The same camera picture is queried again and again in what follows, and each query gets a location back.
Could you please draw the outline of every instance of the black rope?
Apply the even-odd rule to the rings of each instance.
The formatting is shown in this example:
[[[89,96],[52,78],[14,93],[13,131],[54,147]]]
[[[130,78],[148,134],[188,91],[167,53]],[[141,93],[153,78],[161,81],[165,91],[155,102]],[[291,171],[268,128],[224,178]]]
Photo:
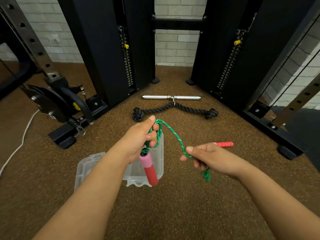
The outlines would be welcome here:
[[[135,122],[140,122],[144,119],[144,115],[145,114],[156,114],[156,113],[160,113],[163,112],[167,109],[170,109],[172,107],[176,107],[182,111],[185,112],[189,112],[189,113],[193,113],[193,114],[201,114],[201,115],[205,115],[206,119],[210,119],[213,117],[217,117],[218,116],[218,112],[214,109],[211,108],[210,110],[205,110],[205,109],[195,109],[195,108],[189,108],[186,106],[183,106],[179,103],[175,103],[175,102],[170,102],[162,107],[159,108],[153,108],[153,109],[140,109],[138,107],[135,107],[133,109],[133,119]]]

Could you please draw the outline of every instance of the jump rope handle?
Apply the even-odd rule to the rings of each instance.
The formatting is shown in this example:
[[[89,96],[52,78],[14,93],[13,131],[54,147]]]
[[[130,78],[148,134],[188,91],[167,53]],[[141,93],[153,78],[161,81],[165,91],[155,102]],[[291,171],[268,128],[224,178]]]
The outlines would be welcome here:
[[[233,142],[232,141],[213,142],[213,144],[216,144],[219,147],[233,147]]]
[[[153,167],[153,164],[152,164],[152,158],[151,158],[150,152],[148,152],[145,156],[139,155],[139,159],[144,168],[144,171],[146,172],[146,177],[148,179],[149,184],[151,184],[151,186],[156,186],[158,183],[158,178],[157,178],[155,168]]]

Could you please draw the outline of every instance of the hand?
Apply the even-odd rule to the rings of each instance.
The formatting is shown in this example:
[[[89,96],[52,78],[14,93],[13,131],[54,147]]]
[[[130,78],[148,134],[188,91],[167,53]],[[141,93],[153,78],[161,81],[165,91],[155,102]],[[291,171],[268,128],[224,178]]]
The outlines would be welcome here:
[[[114,145],[118,151],[124,153],[128,163],[133,163],[137,159],[145,141],[150,141],[149,146],[157,144],[157,130],[159,125],[155,124],[155,116],[152,115],[145,121],[132,126],[127,133]]]
[[[223,173],[233,179],[237,179],[239,174],[249,165],[247,161],[234,155],[233,153],[221,148],[213,143],[198,145],[196,147],[188,146],[186,152],[195,157],[192,163],[195,168],[204,171],[208,166],[217,173]],[[181,161],[186,161],[188,157],[181,156]]]

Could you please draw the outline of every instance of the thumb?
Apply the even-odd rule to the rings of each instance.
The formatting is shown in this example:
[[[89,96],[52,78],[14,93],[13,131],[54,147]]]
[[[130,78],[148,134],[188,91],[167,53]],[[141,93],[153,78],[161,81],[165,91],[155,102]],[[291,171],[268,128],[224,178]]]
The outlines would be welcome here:
[[[151,115],[149,118],[147,118],[145,121],[143,121],[140,126],[143,129],[145,133],[148,133],[153,124],[155,123],[156,117],[154,115]]]
[[[192,147],[192,146],[187,146],[186,147],[186,151],[187,153],[189,153],[191,156],[196,157],[198,159],[200,159],[201,161],[203,161],[204,163],[206,163],[209,158],[210,158],[210,154],[204,150],[201,150],[197,147]]]

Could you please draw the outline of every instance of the rubber gym floor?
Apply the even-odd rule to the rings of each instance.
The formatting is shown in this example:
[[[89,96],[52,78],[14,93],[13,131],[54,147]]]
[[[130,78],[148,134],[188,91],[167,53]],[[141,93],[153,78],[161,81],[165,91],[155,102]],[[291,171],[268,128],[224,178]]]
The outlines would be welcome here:
[[[82,83],[88,97],[95,94],[84,64],[56,64],[71,86]],[[62,150],[47,136],[61,124],[38,113],[25,144],[0,179],[1,239],[31,239],[72,195],[78,162],[108,151],[135,124],[133,108],[162,106],[165,100],[142,100],[149,95],[200,95],[200,101],[180,101],[193,108],[214,108],[216,119],[176,108],[156,115],[181,137],[185,146],[233,141],[231,152],[257,166],[301,203],[320,215],[320,175],[302,155],[289,161],[277,144],[197,86],[189,86],[190,67],[157,66],[158,84],[150,84],[87,127],[69,149]],[[6,71],[0,70],[1,77]],[[27,83],[46,86],[43,75]],[[20,145],[23,131],[37,106],[17,89],[0,102],[0,165]],[[106,239],[274,239],[246,190],[218,173],[205,182],[190,161],[180,162],[178,140],[164,128],[164,174],[156,187],[126,187],[122,182],[108,222]]]

